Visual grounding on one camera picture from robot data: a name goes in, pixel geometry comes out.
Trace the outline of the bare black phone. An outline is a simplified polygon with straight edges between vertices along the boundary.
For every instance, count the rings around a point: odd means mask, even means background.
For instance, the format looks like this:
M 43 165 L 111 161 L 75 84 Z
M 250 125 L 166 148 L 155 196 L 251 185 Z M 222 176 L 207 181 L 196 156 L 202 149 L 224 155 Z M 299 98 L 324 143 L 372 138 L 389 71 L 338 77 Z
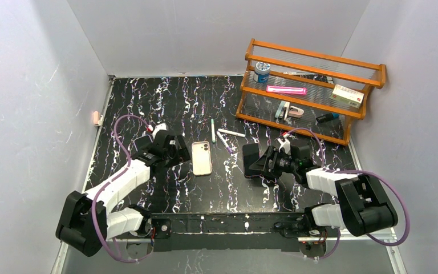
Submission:
M 255 163 L 259 157 L 260 154 L 258 143 L 250 143 L 242 146 L 244 177 L 252 178 L 261 175 L 260 171 L 250 169 L 250 166 Z

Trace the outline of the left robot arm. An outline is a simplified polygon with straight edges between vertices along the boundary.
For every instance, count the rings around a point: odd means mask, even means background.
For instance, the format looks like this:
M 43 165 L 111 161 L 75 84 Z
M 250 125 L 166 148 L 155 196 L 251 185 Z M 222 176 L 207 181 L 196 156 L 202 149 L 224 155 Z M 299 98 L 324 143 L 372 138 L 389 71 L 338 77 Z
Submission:
M 156 130 L 142 138 L 143 146 L 117 173 L 85 192 L 73 191 L 65 199 L 55 236 L 60 241 L 91 257 L 107 241 L 131 231 L 143 231 L 151 217 L 138 205 L 120 211 L 113 209 L 130 192 L 156 174 L 187 162 L 189 150 L 181 135 Z

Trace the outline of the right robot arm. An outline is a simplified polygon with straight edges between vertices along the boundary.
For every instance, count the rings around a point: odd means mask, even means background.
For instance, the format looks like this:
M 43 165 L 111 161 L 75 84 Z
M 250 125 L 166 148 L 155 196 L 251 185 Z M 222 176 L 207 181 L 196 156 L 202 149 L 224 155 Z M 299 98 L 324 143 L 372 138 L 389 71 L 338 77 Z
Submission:
M 284 173 L 309 190 L 321 191 L 337 198 L 337 204 L 306 207 L 296 224 L 274 225 L 310 232 L 326 227 L 346 229 L 363 236 L 398 224 L 398 215 L 379 179 L 366 174 L 343 174 L 314 164 L 309 146 L 295 146 L 285 138 L 281 146 L 268 146 L 262 154 L 257 143 L 242 147 L 246 177 L 262 176 L 276 180 Z

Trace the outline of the purple capped white marker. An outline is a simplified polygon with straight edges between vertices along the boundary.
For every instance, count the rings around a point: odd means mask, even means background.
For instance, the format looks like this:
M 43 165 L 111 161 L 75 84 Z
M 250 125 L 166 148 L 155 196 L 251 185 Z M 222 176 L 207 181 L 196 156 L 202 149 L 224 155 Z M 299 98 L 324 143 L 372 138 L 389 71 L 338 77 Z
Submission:
M 227 143 L 226 139 L 223 137 L 223 135 L 219 132 L 219 130 L 216 131 L 216 135 L 218 136 L 219 140 L 222 142 L 222 144 L 225 146 L 226 150 L 232 154 L 233 150 L 231 149 L 230 145 Z

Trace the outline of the green capped white marker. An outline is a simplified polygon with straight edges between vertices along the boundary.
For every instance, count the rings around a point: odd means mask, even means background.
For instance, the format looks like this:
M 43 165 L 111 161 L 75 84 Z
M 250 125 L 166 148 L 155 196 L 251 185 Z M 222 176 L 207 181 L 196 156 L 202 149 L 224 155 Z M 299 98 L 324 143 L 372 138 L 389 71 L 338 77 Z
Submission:
M 216 143 L 216 131 L 215 131 L 215 124 L 213 118 L 210 119 L 210 131 L 212 136 L 212 143 Z

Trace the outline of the white pen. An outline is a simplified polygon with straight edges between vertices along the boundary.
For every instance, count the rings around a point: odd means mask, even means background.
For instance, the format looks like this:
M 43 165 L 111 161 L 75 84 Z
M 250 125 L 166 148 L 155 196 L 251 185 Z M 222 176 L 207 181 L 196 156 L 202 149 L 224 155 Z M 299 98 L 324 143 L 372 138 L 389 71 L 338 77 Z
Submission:
M 233 136 L 238 136 L 238 137 L 242 137 L 245 138 L 245 134 L 239 133 L 239 132 L 235 132 L 235 131 L 230 131 L 230 130 L 225 130 L 222 128 L 218 129 L 218 132 L 223 133 L 223 134 L 229 134 L 229 135 L 233 135 Z

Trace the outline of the light blue stapler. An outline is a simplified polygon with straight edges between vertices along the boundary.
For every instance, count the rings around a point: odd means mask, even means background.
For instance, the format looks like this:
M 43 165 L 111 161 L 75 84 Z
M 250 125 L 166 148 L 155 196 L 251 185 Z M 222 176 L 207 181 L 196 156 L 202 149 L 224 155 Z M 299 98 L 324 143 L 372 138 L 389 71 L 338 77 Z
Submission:
M 286 120 L 287 119 L 287 113 L 289 112 L 290 103 L 287 101 L 281 101 L 277 111 L 274 115 L 276 120 Z

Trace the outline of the orange wooden shelf rack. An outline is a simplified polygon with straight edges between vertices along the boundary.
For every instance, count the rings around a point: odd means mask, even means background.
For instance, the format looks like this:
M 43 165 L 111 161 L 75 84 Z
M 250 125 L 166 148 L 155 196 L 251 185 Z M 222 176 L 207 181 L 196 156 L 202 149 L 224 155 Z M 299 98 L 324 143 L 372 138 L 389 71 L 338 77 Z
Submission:
M 246 53 L 247 62 L 244 78 L 240 85 L 242 92 L 236 117 L 266 126 L 292 130 L 307 135 L 307 129 L 320 139 L 341 145 L 350 142 L 352 124 L 367 114 L 369 93 L 381 89 L 387 80 L 387 67 L 353 59 L 336 57 L 309 50 L 281 46 L 251 39 Z M 256 62 L 271 65 L 266 83 L 253 79 Z M 336 84 L 360 91 L 364 94 L 359 108 L 350 107 L 330 99 Z M 266 92 L 266 87 L 305 87 L 306 95 L 277 94 Z M 287 117 L 276 120 L 274 115 L 281 101 L 305 111 L 303 117 Z M 339 114 L 339 118 L 318 123 L 315 118 L 328 113 Z

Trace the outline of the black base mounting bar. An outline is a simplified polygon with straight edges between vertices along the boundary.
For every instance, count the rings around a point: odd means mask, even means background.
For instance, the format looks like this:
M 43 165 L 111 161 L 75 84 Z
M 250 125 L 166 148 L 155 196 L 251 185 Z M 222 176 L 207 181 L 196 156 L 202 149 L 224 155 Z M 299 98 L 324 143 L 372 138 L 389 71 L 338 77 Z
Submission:
M 157 252 L 180 250 L 299 250 L 308 237 L 300 212 L 154 213 Z

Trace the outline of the blue white round jar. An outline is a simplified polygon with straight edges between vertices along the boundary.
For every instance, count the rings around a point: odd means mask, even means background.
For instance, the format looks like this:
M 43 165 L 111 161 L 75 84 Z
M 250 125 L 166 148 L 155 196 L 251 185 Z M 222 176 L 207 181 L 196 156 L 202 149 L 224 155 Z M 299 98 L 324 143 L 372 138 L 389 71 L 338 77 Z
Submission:
M 265 62 L 256 62 L 253 79 L 257 83 L 266 83 L 270 75 L 271 65 Z

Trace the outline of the white red small box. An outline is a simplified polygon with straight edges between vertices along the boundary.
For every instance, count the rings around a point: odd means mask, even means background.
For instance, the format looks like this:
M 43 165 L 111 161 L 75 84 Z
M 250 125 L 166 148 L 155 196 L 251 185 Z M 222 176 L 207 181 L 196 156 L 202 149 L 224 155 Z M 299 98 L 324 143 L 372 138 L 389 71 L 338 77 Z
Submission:
M 350 107 L 359 108 L 363 103 L 364 94 L 360 91 L 336 84 L 330 99 L 342 102 Z

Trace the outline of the pink wall clip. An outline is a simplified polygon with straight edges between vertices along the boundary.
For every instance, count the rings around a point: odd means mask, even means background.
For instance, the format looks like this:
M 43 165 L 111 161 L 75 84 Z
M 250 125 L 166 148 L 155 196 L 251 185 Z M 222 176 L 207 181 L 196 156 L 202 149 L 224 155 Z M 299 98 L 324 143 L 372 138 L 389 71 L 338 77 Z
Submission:
M 92 114 L 92 121 L 95 127 L 100 127 L 103 124 L 103 116 L 100 112 L 94 111 Z

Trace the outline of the aluminium frame rail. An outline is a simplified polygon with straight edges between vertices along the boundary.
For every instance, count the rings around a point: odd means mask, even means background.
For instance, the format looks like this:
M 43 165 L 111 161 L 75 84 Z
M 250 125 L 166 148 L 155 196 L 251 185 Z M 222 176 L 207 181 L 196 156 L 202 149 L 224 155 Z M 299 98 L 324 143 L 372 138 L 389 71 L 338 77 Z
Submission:
M 132 208 L 126 208 L 109 215 L 100 212 L 97 214 L 97 223 L 95 224 L 91 213 L 78 213 L 75 216 L 61 217 L 55 234 L 58 239 L 75 244 L 77 247 L 92 243 L 99 244 L 99 236 L 103 236 L 105 240 L 111 240 L 132 231 L 145 235 L 150 230 L 155 232 L 155 228 L 151 224 L 152 214 L 140 213 Z M 384 220 L 380 222 L 353 220 L 340 223 L 329 218 L 322 220 L 309 214 L 301 214 L 301 223 L 308 232 L 334 227 L 346 229 L 354 236 L 363 236 L 395 225 L 391 221 Z

